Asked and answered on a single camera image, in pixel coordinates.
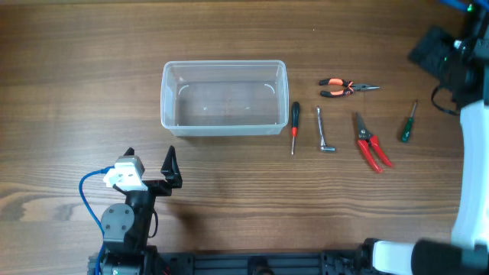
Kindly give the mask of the clear plastic container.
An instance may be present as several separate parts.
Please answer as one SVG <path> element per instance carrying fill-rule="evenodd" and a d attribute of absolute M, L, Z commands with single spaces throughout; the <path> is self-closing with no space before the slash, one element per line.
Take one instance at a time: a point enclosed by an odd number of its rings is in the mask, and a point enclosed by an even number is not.
<path fill-rule="evenodd" d="M 165 64 L 160 121 L 177 137 L 279 134 L 289 121 L 281 60 L 194 60 Z"/>

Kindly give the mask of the orange black needle-nose pliers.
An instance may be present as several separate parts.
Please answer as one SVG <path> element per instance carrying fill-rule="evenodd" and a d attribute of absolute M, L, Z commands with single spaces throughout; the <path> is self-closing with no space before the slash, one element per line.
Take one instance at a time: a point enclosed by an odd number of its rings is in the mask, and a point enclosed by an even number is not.
<path fill-rule="evenodd" d="M 341 98 L 355 92 L 366 92 L 380 88 L 380 86 L 372 84 L 353 83 L 350 80 L 339 78 L 322 79 L 319 81 L 319 85 L 325 87 L 320 95 L 326 98 Z"/>

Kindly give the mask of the green handled screwdriver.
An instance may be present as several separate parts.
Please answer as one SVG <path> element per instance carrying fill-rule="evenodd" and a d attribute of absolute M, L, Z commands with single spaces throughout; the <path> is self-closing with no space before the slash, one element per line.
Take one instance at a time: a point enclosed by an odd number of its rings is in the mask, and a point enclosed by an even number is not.
<path fill-rule="evenodd" d="M 418 104 L 418 100 L 416 99 L 413 102 L 413 106 L 412 106 L 412 109 L 411 109 L 411 112 L 410 112 L 410 116 L 406 120 L 406 124 L 404 125 L 402 134 L 400 136 L 400 140 L 403 143 L 407 143 L 409 141 L 409 139 L 410 139 L 410 135 L 411 135 L 412 127 L 413 127 L 414 115 L 416 113 L 417 104 Z"/>

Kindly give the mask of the red handled snips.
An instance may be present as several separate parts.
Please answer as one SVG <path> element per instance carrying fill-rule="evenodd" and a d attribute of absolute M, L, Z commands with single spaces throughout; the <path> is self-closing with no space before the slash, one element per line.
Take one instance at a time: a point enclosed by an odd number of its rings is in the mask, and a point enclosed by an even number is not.
<path fill-rule="evenodd" d="M 371 168 L 376 173 L 382 173 L 383 169 L 379 166 L 377 161 L 374 159 L 371 150 L 373 150 L 381 161 L 388 167 L 393 167 L 393 163 L 381 149 L 379 138 L 376 134 L 372 134 L 364 123 L 363 118 L 359 112 L 355 113 L 356 125 L 358 129 L 358 139 L 357 144 L 364 155 L 365 160 L 369 163 Z"/>

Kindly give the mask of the black red screwdriver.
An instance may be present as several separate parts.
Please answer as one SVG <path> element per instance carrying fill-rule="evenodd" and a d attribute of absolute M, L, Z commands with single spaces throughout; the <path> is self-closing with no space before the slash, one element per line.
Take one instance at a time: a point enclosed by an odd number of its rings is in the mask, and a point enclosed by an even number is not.
<path fill-rule="evenodd" d="M 292 134 L 292 145 L 291 145 L 291 154 L 295 153 L 295 145 L 296 145 L 296 137 L 298 133 L 300 120 L 300 104 L 298 102 L 293 102 L 291 108 L 291 134 Z"/>

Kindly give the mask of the silver L-shaped socket wrench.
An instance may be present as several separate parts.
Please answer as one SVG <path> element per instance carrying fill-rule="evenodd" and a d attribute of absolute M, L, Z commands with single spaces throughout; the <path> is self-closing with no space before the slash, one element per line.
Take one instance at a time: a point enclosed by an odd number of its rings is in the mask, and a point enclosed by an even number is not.
<path fill-rule="evenodd" d="M 320 135 L 319 149 L 322 152 L 330 152 L 330 153 L 335 152 L 335 147 L 326 144 L 325 134 L 322 125 L 321 108 L 319 106 L 316 107 L 316 112 L 317 112 L 318 128 L 319 128 L 319 135 Z"/>

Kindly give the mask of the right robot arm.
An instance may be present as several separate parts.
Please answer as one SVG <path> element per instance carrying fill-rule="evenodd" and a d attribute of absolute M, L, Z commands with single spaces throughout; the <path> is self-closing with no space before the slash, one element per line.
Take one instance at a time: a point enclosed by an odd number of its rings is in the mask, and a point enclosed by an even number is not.
<path fill-rule="evenodd" d="M 451 241 L 415 244 L 368 240 L 356 264 L 387 274 L 488 272 L 488 27 L 467 27 L 453 38 L 432 27 L 409 58 L 452 92 L 464 141 L 461 200 Z"/>

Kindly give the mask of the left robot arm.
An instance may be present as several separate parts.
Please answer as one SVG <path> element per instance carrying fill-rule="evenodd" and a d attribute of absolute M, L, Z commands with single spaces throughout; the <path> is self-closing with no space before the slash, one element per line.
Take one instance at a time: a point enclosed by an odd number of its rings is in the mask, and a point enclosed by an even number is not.
<path fill-rule="evenodd" d="M 102 214 L 103 243 L 95 261 L 95 274 L 170 274 L 169 264 L 155 246 L 147 244 L 158 227 L 156 198 L 171 196 L 183 185 L 176 151 L 169 147 L 160 169 L 162 180 L 143 180 L 145 168 L 133 148 L 128 148 L 105 172 L 106 186 L 125 196 Z"/>

